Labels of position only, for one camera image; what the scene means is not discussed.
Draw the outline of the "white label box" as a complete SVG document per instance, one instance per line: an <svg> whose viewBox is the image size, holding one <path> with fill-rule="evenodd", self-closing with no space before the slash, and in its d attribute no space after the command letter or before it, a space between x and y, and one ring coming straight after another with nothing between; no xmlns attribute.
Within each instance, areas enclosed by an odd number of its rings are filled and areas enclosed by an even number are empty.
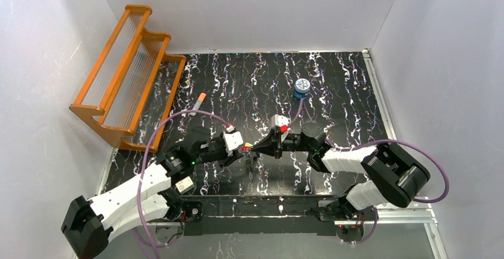
<svg viewBox="0 0 504 259"><path fill-rule="evenodd" d="M195 187L195 184L190 176L178 181L175 184L176 189L180 194L185 194Z"/></svg>

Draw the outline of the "orange wooden tiered rack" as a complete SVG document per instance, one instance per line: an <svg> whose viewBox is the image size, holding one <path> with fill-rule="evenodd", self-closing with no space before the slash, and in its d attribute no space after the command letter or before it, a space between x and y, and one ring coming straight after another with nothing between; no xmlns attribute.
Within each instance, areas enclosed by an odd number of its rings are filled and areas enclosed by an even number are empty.
<svg viewBox="0 0 504 259"><path fill-rule="evenodd" d="M170 94L161 106L168 117L187 61L166 53L168 33L146 29L152 9L126 5L118 24L69 109L109 145L123 150L156 152L161 133L151 144L133 140L163 62L176 64Z"/></svg>

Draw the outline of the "blue round tin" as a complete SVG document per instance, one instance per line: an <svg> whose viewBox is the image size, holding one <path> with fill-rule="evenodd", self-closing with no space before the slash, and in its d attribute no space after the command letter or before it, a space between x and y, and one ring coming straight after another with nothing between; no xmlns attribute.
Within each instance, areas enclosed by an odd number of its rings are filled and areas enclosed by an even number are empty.
<svg viewBox="0 0 504 259"><path fill-rule="evenodd" d="M293 96L298 99L305 99L308 97L311 89L311 83L306 78L299 78L294 83Z"/></svg>

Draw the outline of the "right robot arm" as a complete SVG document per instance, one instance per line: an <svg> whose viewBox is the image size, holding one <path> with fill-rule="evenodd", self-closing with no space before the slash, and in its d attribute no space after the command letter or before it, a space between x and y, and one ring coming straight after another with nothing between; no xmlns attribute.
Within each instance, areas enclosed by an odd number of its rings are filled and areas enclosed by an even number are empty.
<svg viewBox="0 0 504 259"><path fill-rule="evenodd" d="M332 210L343 217L383 203L406 208L430 180L429 171L399 144L385 141L354 149L338 150L326 141L326 133L316 121L307 121L299 134L287 126L275 125L250 151L281 158L285 151L307 153L308 164L322 173L352 172L368 181L348 188Z"/></svg>

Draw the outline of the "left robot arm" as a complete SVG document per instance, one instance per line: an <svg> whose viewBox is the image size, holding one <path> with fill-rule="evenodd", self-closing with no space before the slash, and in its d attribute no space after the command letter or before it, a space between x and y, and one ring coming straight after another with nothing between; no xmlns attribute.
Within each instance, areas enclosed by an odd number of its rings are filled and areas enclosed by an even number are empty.
<svg viewBox="0 0 504 259"><path fill-rule="evenodd" d="M106 193L72 200L61 231L78 258L95 258L118 235L144 222L176 218L182 201L176 193L165 191L177 187L186 192L195 165L219 162L228 166L242 157L243 144L234 127L214 138L208 128L193 128L183 141L161 152L144 173Z"/></svg>

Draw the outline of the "orange capped white highlighter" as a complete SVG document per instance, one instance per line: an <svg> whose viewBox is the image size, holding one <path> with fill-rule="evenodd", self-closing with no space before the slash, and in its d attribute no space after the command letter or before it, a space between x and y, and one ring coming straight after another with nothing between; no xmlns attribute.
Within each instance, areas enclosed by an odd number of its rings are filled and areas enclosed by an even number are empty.
<svg viewBox="0 0 504 259"><path fill-rule="evenodd" d="M201 107L202 103L204 102L205 98L206 98L206 93L201 93L199 95L198 99L196 100L196 102L195 102L195 104L194 104L194 106L192 108L193 111L190 113L191 116L195 116L196 115L195 110L199 110L200 109L200 107Z"/></svg>

